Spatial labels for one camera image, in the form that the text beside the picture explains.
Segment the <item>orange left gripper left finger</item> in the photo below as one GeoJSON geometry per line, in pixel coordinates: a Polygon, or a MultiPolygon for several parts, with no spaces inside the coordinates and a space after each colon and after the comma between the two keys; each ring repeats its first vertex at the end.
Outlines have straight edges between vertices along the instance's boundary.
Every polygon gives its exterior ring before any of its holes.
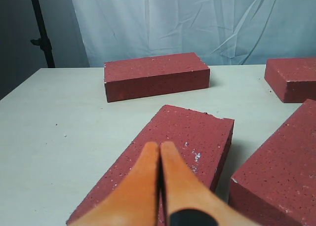
{"type": "Polygon", "coordinates": [[[158,220],[158,144],[145,143],[117,188],[72,226],[156,226],[158,220]]]}

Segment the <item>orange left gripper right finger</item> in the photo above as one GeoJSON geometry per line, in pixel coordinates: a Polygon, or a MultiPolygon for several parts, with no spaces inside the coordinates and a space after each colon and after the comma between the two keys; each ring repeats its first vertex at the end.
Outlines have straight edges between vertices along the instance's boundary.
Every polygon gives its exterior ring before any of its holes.
{"type": "Polygon", "coordinates": [[[252,220],[228,206],[197,178],[173,142],[163,142],[160,155],[167,226],[252,225],[252,220]]]}

